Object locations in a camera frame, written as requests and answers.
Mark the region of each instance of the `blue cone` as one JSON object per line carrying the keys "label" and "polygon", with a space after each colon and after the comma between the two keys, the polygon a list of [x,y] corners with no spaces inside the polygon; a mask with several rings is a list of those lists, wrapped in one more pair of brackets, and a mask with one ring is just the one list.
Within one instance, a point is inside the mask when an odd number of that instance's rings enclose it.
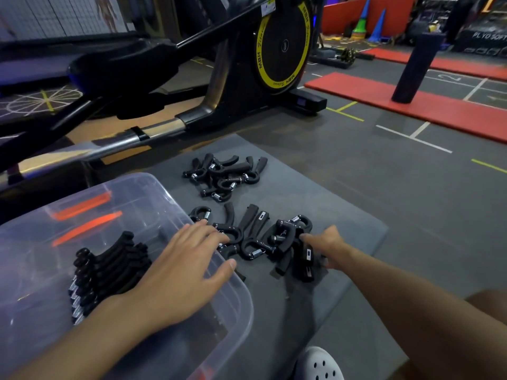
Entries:
{"label": "blue cone", "polygon": [[379,20],[377,21],[377,25],[375,25],[375,29],[373,30],[372,35],[368,38],[368,41],[380,42],[380,37],[382,35],[382,26],[384,25],[384,17],[385,17],[385,8],[382,11]]}

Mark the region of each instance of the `knee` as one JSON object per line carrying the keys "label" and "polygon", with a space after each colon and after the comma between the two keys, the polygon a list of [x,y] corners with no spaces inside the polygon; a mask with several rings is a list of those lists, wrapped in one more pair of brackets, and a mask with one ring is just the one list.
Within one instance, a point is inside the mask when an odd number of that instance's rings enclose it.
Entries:
{"label": "knee", "polygon": [[485,289],[467,297],[466,301],[507,325],[507,291]]}

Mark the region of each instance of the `white crocs shoe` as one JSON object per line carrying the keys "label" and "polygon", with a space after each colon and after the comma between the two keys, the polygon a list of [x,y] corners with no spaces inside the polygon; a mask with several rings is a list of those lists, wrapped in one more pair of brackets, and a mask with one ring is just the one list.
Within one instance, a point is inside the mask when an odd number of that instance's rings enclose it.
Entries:
{"label": "white crocs shoe", "polygon": [[295,364],[294,380],[344,380],[333,357],[319,346],[309,346]]}

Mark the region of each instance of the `yellow floor line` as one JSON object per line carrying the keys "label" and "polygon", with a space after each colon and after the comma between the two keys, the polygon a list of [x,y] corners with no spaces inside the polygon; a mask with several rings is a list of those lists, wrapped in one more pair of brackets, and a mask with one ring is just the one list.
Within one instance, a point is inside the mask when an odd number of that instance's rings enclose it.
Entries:
{"label": "yellow floor line", "polygon": [[48,106],[48,109],[51,111],[51,112],[54,112],[55,109],[53,108],[53,106],[51,105],[51,103],[49,102],[49,99],[48,99],[48,95],[46,94],[46,92],[44,90],[41,89],[41,93],[42,93],[42,97],[44,98],[44,101],[46,102],[46,105]]}
{"label": "yellow floor line", "polygon": [[349,103],[349,104],[347,104],[347,105],[345,105],[345,106],[342,106],[340,109],[337,109],[336,111],[337,111],[337,112],[341,112],[342,110],[347,109],[347,108],[349,108],[349,107],[351,107],[352,105],[355,105],[355,104],[357,104],[357,103],[358,103],[357,101],[352,101],[351,103]]}
{"label": "yellow floor line", "polygon": [[486,163],[485,163],[485,162],[483,162],[483,161],[479,161],[479,160],[476,160],[476,159],[472,159],[472,162],[473,162],[473,163],[476,163],[476,164],[484,165],[485,167],[488,167],[488,168],[494,169],[495,171],[498,171],[498,172],[504,172],[504,173],[507,173],[507,171],[506,171],[505,169],[502,169],[502,168],[496,167],[496,166],[491,165],[491,164],[486,164]]}
{"label": "yellow floor line", "polygon": [[338,114],[343,114],[344,116],[347,116],[349,118],[353,118],[354,120],[357,120],[357,121],[361,121],[363,122],[364,120],[362,118],[358,118],[356,116],[352,116],[350,114],[346,114],[346,113],[343,113],[343,112],[339,112],[338,110],[336,109],[332,109],[332,108],[329,108],[329,107],[326,107],[326,109],[330,110],[330,111],[333,111],[334,113],[338,113]]}

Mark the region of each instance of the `painted number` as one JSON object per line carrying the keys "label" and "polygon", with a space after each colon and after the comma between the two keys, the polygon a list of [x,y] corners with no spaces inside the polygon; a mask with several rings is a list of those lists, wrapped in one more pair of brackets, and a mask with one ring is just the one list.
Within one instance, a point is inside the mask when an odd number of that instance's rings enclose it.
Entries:
{"label": "painted number", "polygon": [[450,78],[451,80],[454,80],[454,81],[460,81],[461,80],[461,77],[453,77],[453,76],[449,76],[448,74],[439,74],[437,76],[438,78]]}

